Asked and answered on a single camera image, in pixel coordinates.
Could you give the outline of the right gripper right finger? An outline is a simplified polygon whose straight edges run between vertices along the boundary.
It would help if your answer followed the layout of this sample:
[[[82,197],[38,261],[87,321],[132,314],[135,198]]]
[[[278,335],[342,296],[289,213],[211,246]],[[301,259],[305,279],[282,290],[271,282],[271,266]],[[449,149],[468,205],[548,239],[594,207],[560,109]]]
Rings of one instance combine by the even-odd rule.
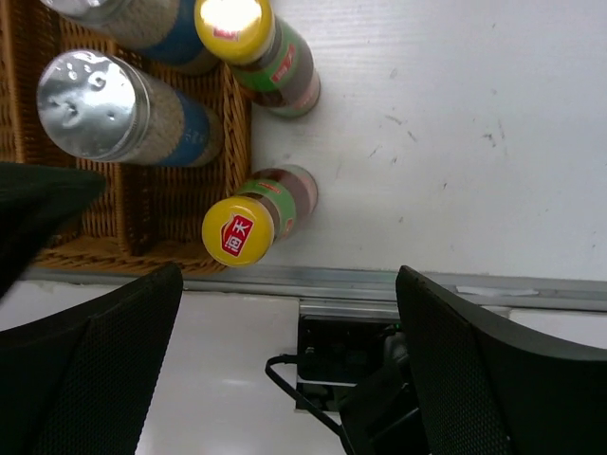
[[[605,453],[605,350],[527,328],[408,266],[395,291],[433,454]]]

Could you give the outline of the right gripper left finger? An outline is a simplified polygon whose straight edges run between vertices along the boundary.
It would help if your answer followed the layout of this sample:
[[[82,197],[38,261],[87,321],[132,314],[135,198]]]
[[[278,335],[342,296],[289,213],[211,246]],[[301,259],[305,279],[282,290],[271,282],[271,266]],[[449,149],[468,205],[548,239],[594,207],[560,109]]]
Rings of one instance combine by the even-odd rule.
[[[181,301],[166,264],[1,334],[4,454],[133,454]]]

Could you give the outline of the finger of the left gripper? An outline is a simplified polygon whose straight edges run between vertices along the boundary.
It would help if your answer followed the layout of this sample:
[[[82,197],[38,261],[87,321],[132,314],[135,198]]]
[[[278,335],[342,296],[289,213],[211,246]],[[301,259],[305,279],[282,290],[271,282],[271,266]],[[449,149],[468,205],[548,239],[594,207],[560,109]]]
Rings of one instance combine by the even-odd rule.
[[[1,293],[5,295],[53,235],[105,189],[98,173],[1,164]]]

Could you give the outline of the silver-cap pepper shaker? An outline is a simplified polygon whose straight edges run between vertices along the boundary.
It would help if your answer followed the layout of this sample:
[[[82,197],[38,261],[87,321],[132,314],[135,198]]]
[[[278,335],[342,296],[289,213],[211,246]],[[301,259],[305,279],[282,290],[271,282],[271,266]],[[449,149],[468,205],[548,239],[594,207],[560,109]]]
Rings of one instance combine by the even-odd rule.
[[[223,124],[213,110],[93,49],[54,58],[41,74],[36,98],[47,136],[78,158],[201,167],[223,149]]]
[[[44,5],[184,74],[202,75],[218,63],[196,32],[193,0],[55,0]]]

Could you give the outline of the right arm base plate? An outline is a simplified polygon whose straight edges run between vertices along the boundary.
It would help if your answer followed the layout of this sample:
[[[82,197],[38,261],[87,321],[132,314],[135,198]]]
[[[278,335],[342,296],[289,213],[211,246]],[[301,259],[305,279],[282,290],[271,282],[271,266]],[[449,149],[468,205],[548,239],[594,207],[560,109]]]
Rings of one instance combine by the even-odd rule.
[[[302,313],[297,351],[267,377],[338,437],[348,454],[430,453],[401,324]]]

